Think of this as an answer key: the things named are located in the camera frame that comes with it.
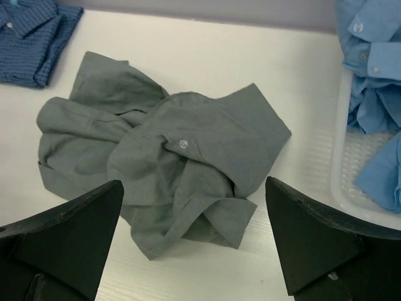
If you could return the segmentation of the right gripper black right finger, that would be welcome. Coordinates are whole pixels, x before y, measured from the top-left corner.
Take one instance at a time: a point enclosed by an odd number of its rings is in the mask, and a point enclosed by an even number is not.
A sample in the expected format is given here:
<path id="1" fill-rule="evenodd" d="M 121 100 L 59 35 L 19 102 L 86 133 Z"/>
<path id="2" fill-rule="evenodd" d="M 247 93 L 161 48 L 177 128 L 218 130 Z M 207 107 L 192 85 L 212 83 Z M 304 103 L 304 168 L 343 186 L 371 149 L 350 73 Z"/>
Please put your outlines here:
<path id="1" fill-rule="evenodd" d="M 400 231 L 316 201 L 274 177 L 266 205 L 295 300 L 400 300 Z"/>

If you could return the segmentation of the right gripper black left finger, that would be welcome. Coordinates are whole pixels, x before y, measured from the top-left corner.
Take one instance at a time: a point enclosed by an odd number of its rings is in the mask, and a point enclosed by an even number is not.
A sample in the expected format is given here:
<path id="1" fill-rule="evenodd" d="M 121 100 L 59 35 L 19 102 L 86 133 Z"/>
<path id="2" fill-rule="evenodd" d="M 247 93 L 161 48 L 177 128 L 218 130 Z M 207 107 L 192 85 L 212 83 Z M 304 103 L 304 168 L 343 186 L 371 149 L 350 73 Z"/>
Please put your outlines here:
<path id="1" fill-rule="evenodd" d="M 95 300 L 122 207 L 110 181 L 1 227 L 1 300 Z"/>

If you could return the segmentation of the grey long sleeve shirt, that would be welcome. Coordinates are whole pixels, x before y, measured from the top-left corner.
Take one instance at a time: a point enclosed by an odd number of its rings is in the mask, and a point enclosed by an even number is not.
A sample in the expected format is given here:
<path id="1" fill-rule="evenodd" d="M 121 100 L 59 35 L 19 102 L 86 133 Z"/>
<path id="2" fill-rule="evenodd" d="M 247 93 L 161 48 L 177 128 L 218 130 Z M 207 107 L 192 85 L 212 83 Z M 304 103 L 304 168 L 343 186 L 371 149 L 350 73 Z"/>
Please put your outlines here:
<path id="1" fill-rule="evenodd" d="M 255 84 L 221 98 L 169 94 L 127 61 L 87 52 L 68 98 L 36 119 L 44 187 L 73 199 L 123 184 L 121 217 L 153 260 L 180 239 L 239 248 L 291 131 Z"/>

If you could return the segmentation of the white plastic basket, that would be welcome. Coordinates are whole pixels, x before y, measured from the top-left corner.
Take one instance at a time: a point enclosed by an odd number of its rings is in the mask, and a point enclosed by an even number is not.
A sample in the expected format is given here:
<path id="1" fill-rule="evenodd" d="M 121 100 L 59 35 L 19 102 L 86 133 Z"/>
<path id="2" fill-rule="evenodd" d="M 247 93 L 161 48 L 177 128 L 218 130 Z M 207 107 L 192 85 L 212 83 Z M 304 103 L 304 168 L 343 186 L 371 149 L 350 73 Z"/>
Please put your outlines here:
<path id="1" fill-rule="evenodd" d="M 400 215 L 373 202 L 355 185 L 355 179 L 376 153 L 394 136 L 391 132 L 365 135 L 347 130 L 348 106 L 353 73 L 341 71 L 335 138 L 331 155 L 330 192 L 337 207 L 356 218 L 396 230 L 400 229 Z"/>

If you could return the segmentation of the folded dark blue checked shirt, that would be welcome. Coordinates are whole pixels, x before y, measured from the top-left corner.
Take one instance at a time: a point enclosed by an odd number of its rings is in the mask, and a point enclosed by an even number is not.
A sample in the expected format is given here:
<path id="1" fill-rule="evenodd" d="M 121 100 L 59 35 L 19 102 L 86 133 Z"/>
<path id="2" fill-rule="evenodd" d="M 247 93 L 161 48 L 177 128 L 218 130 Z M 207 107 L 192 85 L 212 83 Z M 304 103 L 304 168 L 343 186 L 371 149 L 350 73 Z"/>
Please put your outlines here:
<path id="1" fill-rule="evenodd" d="M 83 13 L 56 1 L 1 1 L 1 83 L 48 86 Z"/>

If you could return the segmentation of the crumpled light blue shirt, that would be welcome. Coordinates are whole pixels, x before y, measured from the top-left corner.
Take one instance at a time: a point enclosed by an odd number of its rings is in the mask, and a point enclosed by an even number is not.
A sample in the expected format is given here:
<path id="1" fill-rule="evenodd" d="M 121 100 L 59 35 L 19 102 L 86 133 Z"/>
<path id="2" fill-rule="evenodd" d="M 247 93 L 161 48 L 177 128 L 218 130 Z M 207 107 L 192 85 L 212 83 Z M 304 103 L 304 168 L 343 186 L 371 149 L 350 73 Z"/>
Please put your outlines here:
<path id="1" fill-rule="evenodd" d="M 337 1 L 336 32 L 353 73 L 347 127 L 395 135 L 362 169 L 356 186 L 400 212 L 400 1 Z"/>

